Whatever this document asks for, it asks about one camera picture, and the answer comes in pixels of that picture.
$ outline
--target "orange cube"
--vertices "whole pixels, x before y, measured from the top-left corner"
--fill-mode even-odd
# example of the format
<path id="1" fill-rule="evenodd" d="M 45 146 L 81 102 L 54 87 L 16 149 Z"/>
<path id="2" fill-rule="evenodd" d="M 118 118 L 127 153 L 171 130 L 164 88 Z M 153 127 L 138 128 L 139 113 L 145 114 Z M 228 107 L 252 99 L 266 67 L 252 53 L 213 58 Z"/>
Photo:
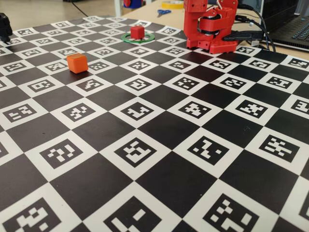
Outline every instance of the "orange cube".
<path id="1" fill-rule="evenodd" d="M 88 70 L 87 57 L 80 53 L 67 56 L 69 69 L 73 73 L 81 73 Z"/>

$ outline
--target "red object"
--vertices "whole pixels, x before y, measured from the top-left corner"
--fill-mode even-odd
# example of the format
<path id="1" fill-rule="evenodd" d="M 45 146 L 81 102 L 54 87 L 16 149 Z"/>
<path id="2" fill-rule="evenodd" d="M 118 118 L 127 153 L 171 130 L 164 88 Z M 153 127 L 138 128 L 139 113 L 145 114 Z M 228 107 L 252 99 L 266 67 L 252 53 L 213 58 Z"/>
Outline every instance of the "red object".
<path id="1" fill-rule="evenodd" d="M 219 0 L 222 8 L 207 10 L 208 0 L 184 0 L 183 31 L 187 37 L 187 47 L 199 47 L 210 53 L 233 52 L 237 41 L 223 41 L 231 34 L 238 0 Z"/>
<path id="2" fill-rule="evenodd" d="M 140 40 L 145 37 L 145 28 L 141 26 L 131 27 L 131 39 Z"/>
<path id="3" fill-rule="evenodd" d="M 67 56 L 67 62 L 70 71 L 73 73 L 81 73 L 88 70 L 87 57 L 80 53 Z"/>
<path id="4" fill-rule="evenodd" d="M 131 0 L 124 0 L 124 5 L 129 7 L 131 5 Z"/>

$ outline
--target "red plastic part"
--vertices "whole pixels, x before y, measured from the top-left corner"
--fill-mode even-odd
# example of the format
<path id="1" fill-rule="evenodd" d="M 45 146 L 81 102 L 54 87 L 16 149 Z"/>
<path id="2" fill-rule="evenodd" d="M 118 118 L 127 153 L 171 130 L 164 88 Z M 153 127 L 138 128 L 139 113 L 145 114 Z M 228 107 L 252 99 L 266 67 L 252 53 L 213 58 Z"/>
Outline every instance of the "red plastic part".
<path id="1" fill-rule="evenodd" d="M 131 0 L 124 0 L 124 5 L 129 7 L 131 5 Z"/>
<path id="2" fill-rule="evenodd" d="M 131 39 L 140 40 L 145 37 L 145 28 L 141 26 L 131 27 Z"/>
<path id="3" fill-rule="evenodd" d="M 225 42 L 222 38 L 229 35 L 234 24 L 238 0 L 219 0 L 219 7 L 207 10 L 208 0 L 184 0 L 183 31 L 187 37 L 187 47 L 199 47 L 209 50 L 210 53 L 231 52 L 236 50 L 237 42 Z M 211 17 L 220 15 L 221 18 L 211 20 Z M 206 35 L 201 32 L 219 31 L 217 35 Z"/>

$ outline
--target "floor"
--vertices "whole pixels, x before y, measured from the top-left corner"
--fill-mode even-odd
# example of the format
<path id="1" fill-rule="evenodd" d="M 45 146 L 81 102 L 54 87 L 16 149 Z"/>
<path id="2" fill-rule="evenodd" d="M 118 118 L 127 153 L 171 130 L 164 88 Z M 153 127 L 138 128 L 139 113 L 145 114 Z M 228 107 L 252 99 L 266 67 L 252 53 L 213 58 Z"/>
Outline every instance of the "floor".
<path id="1" fill-rule="evenodd" d="M 114 15 L 113 0 L 83 0 L 75 3 L 87 15 Z M 70 2 L 62 0 L 0 0 L 13 30 L 52 22 L 81 18 L 84 15 Z"/>

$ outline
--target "red cube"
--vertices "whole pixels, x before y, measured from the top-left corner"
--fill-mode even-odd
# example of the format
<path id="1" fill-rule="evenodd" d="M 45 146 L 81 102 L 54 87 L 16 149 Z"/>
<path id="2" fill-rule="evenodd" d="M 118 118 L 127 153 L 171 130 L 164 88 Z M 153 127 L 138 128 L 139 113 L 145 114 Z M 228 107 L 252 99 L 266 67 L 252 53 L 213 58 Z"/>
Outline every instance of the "red cube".
<path id="1" fill-rule="evenodd" d="M 141 26 L 131 27 L 131 39 L 140 40 L 145 37 L 145 28 Z"/>

